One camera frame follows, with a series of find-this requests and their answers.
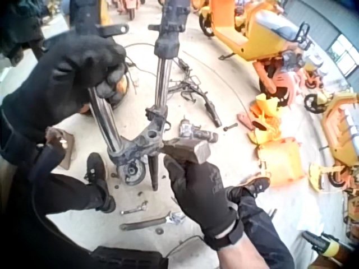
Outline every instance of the black strap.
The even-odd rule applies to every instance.
[[[0,155],[13,165],[31,159],[36,150],[36,143],[18,133],[8,122],[4,111],[0,111],[1,146]]]
[[[205,235],[204,241],[211,249],[218,251],[221,248],[236,244],[243,236],[243,229],[243,223],[237,220],[233,230],[225,237],[217,239]]]

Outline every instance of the window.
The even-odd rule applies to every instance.
[[[359,65],[359,53],[344,35],[340,35],[327,51],[347,77]]]

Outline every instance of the adjustable wrench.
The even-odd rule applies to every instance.
[[[164,223],[170,224],[181,224],[184,222],[186,215],[183,212],[169,212],[166,216],[160,217],[159,219],[154,220],[146,220],[141,222],[134,222],[134,223],[124,223],[119,226],[119,228],[123,231],[132,231],[132,230],[140,230]]]
[[[137,206],[134,209],[121,211],[120,214],[121,215],[126,215],[126,214],[136,213],[136,212],[139,212],[139,211],[146,211],[146,210],[147,210],[147,201],[143,202],[142,205]]]

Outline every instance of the drill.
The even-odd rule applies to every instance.
[[[203,131],[198,126],[194,126],[186,118],[179,123],[179,137],[188,139],[207,140],[209,143],[216,143],[218,141],[218,134],[210,131]]]

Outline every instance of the black shoe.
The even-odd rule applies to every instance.
[[[264,192],[266,189],[268,189],[269,185],[270,179],[268,177],[257,177],[249,181],[247,184],[243,185],[243,188],[244,191],[247,191],[250,195],[256,198],[259,193]]]
[[[90,184],[96,185],[99,188],[102,200],[104,201],[103,205],[96,208],[96,210],[101,210],[104,213],[113,212],[116,208],[116,203],[113,196],[108,192],[106,182],[107,170],[101,155],[97,152],[92,152],[88,157],[87,165],[85,179],[87,179]]]

